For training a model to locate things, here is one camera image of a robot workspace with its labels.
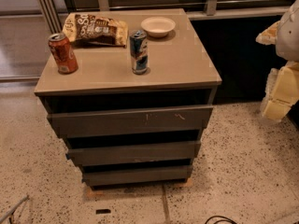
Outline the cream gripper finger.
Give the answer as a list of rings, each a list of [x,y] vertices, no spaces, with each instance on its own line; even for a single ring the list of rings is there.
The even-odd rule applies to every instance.
[[[256,37],[256,41],[263,45],[275,45],[277,40],[278,25],[279,22],[276,21],[264,31],[259,33]]]
[[[261,102],[261,113],[266,119],[281,121],[299,101],[299,63],[287,62],[280,69],[272,68]]]

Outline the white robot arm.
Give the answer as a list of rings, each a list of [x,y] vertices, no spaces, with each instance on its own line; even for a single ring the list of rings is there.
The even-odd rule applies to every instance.
[[[280,122],[299,101],[299,0],[279,21],[259,33],[256,41],[275,45],[277,56],[287,61],[279,70],[271,69],[260,106],[264,119]]]

